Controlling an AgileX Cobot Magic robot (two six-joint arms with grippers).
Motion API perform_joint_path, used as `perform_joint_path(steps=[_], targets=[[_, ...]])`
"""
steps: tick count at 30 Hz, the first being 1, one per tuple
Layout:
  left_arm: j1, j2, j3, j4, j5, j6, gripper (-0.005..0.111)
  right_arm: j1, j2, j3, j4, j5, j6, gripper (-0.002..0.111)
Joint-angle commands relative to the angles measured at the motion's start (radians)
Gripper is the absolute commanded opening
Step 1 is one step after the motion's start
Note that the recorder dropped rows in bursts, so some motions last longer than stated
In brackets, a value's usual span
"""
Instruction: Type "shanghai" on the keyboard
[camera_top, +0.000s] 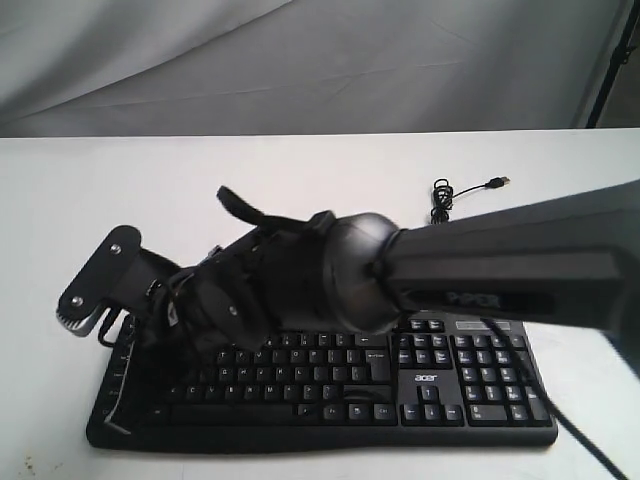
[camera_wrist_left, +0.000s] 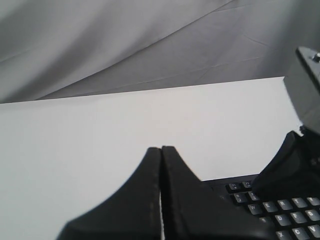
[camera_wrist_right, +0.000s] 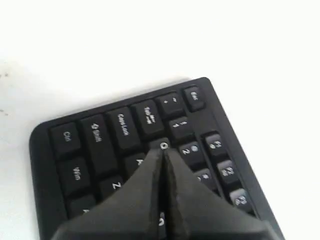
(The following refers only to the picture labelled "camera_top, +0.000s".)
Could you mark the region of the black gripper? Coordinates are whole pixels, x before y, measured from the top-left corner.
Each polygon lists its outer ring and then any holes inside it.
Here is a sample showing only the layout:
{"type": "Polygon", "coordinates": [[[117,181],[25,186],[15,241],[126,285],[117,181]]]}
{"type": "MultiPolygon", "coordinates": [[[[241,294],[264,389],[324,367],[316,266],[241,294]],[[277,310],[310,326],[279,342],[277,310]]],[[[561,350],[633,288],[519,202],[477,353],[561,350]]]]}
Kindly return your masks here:
{"type": "Polygon", "coordinates": [[[220,347],[220,327],[190,282],[143,279],[124,286],[124,306],[135,325],[115,405],[104,419],[118,433],[133,434],[141,425],[155,401],[155,380],[203,372],[220,347]]]}

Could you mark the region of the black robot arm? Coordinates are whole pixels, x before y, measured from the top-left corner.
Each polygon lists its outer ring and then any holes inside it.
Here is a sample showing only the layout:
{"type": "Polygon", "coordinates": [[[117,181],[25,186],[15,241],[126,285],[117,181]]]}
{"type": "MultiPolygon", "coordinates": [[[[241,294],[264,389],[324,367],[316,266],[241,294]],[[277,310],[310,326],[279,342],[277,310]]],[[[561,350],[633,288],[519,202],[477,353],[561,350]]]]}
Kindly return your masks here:
{"type": "Polygon", "coordinates": [[[364,213],[302,221],[227,187],[250,231],[199,264],[155,265],[125,288],[135,353],[107,424],[131,432],[190,368],[276,331],[384,333],[422,310],[590,328],[639,366],[639,185],[625,184],[417,229],[364,213]]]}

